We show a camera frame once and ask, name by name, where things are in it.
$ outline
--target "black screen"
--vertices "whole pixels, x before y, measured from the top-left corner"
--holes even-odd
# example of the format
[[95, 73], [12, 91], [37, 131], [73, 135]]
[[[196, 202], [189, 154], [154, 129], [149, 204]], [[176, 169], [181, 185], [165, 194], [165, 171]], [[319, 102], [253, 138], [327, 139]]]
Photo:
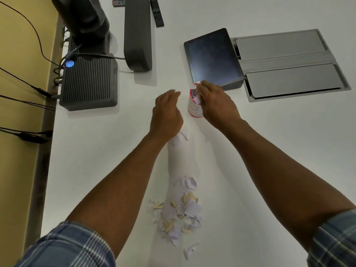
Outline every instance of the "black screen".
[[194, 82], [225, 85], [243, 76], [226, 29], [185, 42], [184, 46]]

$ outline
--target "shirt sleeve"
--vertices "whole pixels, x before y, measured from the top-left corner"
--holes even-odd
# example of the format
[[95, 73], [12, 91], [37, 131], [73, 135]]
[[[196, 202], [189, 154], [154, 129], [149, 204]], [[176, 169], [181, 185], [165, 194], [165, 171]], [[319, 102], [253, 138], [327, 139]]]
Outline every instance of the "shirt sleeve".
[[356, 210], [322, 224], [309, 250], [308, 266], [356, 266]]
[[92, 229], [65, 221], [38, 239], [14, 267], [114, 267], [109, 245]]

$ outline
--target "blue light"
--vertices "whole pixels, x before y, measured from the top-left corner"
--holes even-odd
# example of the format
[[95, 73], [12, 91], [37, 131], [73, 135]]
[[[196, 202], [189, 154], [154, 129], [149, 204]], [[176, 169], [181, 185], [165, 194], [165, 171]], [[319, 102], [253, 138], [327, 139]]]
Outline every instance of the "blue light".
[[65, 66], [66, 67], [73, 67], [74, 66], [74, 62], [72, 60], [68, 60], [65, 62]]

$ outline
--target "person's left arm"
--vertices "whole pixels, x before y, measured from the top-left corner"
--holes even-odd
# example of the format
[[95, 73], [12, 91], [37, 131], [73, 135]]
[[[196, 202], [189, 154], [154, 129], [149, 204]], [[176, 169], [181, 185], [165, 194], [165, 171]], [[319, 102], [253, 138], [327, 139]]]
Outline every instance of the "person's left arm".
[[140, 144], [86, 195], [67, 221], [31, 246], [16, 267], [115, 266], [135, 224], [154, 162], [183, 125], [179, 95], [170, 90], [156, 99], [149, 133]]

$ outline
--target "wall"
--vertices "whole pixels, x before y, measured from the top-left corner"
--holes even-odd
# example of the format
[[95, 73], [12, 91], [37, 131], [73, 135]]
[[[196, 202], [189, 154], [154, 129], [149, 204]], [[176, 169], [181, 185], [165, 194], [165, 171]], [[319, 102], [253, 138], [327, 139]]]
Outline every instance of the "wall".
[[[1, 1], [33, 23], [43, 52], [51, 59], [57, 27], [57, 12], [51, 0]], [[3, 4], [0, 20], [0, 67], [47, 90], [53, 67], [42, 57], [31, 25]], [[0, 94], [36, 103], [45, 101], [28, 85], [3, 71], [0, 71]], [[40, 108], [0, 98], [0, 127], [38, 132], [42, 117]], [[0, 132], [0, 258], [4, 267], [13, 265], [23, 253], [37, 154], [37, 144]]]

